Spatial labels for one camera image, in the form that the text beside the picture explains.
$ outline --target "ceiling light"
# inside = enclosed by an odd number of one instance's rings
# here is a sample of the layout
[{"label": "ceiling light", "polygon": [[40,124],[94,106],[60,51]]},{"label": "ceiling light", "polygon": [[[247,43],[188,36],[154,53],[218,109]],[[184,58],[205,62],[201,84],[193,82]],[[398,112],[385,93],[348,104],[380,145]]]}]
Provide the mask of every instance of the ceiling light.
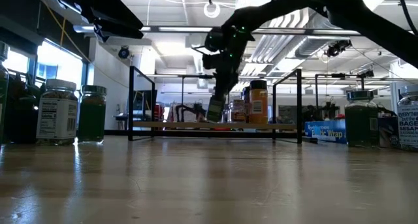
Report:
[{"label": "ceiling light", "polygon": [[207,33],[212,30],[212,27],[158,27],[158,30],[161,32]]},{"label": "ceiling light", "polygon": [[221,7],[219,6],[218,3],[212,3],[212,4],[215,5],[215,10],[213,12],[209,12],[208,7],[211,4],[210,3],[206,3],[204,5],[204,7],[203,7],[203,13],[208,18],[217,18],[219,16],[219,14],[221,13]]},{"label": "ceiling light", "polygon": [[350,40],[350,37],[333,37],[333,36],[307,36],[308,39],[315,40]]},{"label": "ceiling light", "polygon": [[[92,25],[74,25],[74,31],[77,33],[92,33],[94,27]],[[151,27],[143,27],[141,31],[151,31]]]}]

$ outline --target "wooden table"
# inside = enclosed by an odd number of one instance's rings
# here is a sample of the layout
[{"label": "wooden table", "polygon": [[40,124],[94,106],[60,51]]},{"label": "wooden table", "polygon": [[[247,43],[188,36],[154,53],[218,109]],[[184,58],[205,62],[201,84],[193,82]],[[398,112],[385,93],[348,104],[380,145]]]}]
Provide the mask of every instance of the wooden table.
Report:
[{"label": "wooden table", "polygon": [[418,223],[417,156],[258,139],[3,145],[0,223]]}]

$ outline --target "cable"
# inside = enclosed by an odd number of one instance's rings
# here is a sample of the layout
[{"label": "cable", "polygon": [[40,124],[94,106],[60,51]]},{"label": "cable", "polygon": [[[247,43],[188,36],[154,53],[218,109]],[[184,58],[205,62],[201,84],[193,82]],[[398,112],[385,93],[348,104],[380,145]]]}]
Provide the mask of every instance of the cable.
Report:
[{"label": "cable", "polygon": [[407,81],[406,79],[404,79],[404,78],[400,77],[399,75],[397,75],[397,74],[395,74],[394,72],[392,72],[390,69],[388,69],[388,68],[386,68],[386,67],[383,67],[383,66],[382,66],[382,65],[380,65],[378,62],[376,62],[376,61],[374,61],[373,59],[371,59],[370,57],[366,56],[366,54],[364,54],[364,53],[360,52],[360,51],[359,51],[358,49],[356,49],[354,46],[352,46],[352,48],[354,48],[354,49],[355,49],[356,51],[358,51],[358,53],[360,53],[362,56],[364,56],[365,58],[369,59],[371,62],[375,63],[375,64],[376,64],[376,65],[378,65],[379,67],[381,67],[381,68],[385,69],[385,70],[386,70],[386,71],[388,71],[389,73],[391,73],[391,74],[393,74],[393,75],[397,76],[398,78],[400,78],[400,79],[404,80],[405,82],[408,82],[408,83],[410,83],[410,84],[415,84],[415,83],[413,83],[413,82]]},{"label": "cable", "polygon": [[325,101],[327,101],[327,95],[328,95],[328,71],[329,71],[329,61],[327,62],[327,83],[325,84]]},{"label": "cable", "polygon": [[410,16],[410,14],[408,12],[408,8],[406,7],[405,0],[400,0],[400,5],[402,6],[402,9],[404,10],[404,14],[405,14],[405,17],[406,17],[406,21],[408,22],[408,25],[410,25],[411,30],[413,31],[413,33],[415,35],[418,35],[418,30],[417,30],[417,28],[413,24],[413,21],[411,19],[411,16]]},{"label": "cable", "polygon": [[[51,14],[52,18],[55,20],[55,22],[58,24],[59,28],[61,28],[62,32],[64,32],[65,36],[70,40],[71,44],[77,49],[77,51],[87,60],[88,63],[92,64],[94,67],[95,65],[90,61],[90,59],[81,51],[81,49],[77,46],[77,44],[72,40],[72,38],[68,35],[68,33],[64,30],[64,27],[60,24],[60,22],[58,21],[57,17],[55,16],[54,12],[52,12],[51,8],[47,5],[45,0],[42,0],[42,2],[44,3],[45,7],[48,9],[49,13]],[[125,88],[129,88],[129,86],[126,86],[125,84],[122,84],[121,82],[113,79],[112,77],[110,77],[109,75],[107,75],[106,73],[104,73],[100,68],[95,68],[95,70],[98,70],[99,72],[101,72],[103,75],[105,75],[107,78],[117,82],[118,84],[122,85]]]},{"label": "cable", "polygon": [[67,19],[64,18],[63,21],[63,31],[61,32],[61,40],[59,42],[59,47],[62,48],[63,47],[63,41],[64,41],[64,29],[65,29],[65,21],[67,21]]},{"label": "cable", "polygon": [[164,0],[164,1],[167,1],[167,2],[170,2],[170,3],[178,3],[178,4],[181,4],[181,5],[183,5],[183,4],[185,4],[185,5],[205,5],[205,4],[207,4],[207,2],[178,2],[178,1],[172,1],[172,0]]},{"label": "cable", "polygon": [[151,5],[151,0],[148,1],[148,8],[146,11],[146,25],[150,24],[150,5]]},{"label": "cable", "polygon": [[[185,4],[185,5],[205,5],[205,4],[208,3],[208,2],[179,2],[179,1],[173,1],[173,0],[163,0],[163,1],[170,2],[170,3],[176,3],[176,4],[181,4],[181,5],[183,5],[183,4]],[[216,3],[221,5],[221,6],[227,7],[227,8],[235,9],[235,7],[229,6],[229,5],[235,5],[234,3],[218,3],[218,2],[216,2]]]},{"label": "cable", "polygon": [[227,8],[236,9],[235,7],[228,6],[228,5],[227,5],[227,4],[225,4],[225,3],[218,3],[218,4],[219,4],[219,5],[221,5],[221,6],[227,7]]},{"label": "cable", "polygon": [[[380,4],[380,6],[382,6],[382,5],[397,5],[397,6],[399,6],[399,3],[383,3],[383,4]],[[418,7],[418,4],[406,3],[406,6]]]}]

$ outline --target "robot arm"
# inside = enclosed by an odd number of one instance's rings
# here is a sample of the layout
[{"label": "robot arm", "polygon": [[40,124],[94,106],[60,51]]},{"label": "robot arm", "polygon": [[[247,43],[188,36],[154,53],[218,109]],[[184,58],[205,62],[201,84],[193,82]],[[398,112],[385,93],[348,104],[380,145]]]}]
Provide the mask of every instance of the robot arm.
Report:
[{"label": "robot arm", "polygon": [[[211,106],[215,106],[212,108],[214,111],[218,106],[223,106],[226,94],[238,82],[238,68],[245,46],[252,40],[250,33],[273,18],[306,7],[327,17],[333,25],[358,31],[399,58],[418,67],[414,48],[418,37],[374,14],[363,0],[272,0],[260,7],[236,10],[221,28],[213,28],[206,37],[205,47],[210,51],[220,52],[216,56],[203,57],[204,67],[216,69],[217,72],[215,94],[211,98],[209,111]],[[214,111],[209,111],[208,114],[211,113],[213,116],[220,115],[220,112],[215,114]]]},{"label": "robot arm", "polygon": [[63,8],[78,12],[94,25],[96,37],[106,42],[111,36],[141,39],[142,22],[120,0],[56,0]]}]

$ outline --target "white wall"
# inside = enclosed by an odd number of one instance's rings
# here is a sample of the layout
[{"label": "white wall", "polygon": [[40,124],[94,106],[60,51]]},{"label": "white wall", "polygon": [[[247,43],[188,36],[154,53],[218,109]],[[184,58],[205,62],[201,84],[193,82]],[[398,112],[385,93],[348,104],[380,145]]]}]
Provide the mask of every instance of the white wall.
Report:
[{"label": "white wall", "polygon": [[93,62],[93,84],[107,88],[106,121],[104,129],[116,130],[118,123],[114,116],[125,112],[129,91],[129,68],[97,43],[90,41],[90,58]]}]

